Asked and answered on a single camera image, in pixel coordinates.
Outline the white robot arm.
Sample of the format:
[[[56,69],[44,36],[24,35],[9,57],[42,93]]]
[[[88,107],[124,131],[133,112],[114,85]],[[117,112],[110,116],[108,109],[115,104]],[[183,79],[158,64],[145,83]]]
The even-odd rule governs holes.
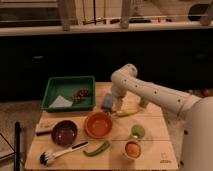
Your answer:
[[[111,75],[112,94],[130,91],[186,119],[179,171],[213,171],[213,97],[200,98],[137,78],[137,68],[126,64]]]

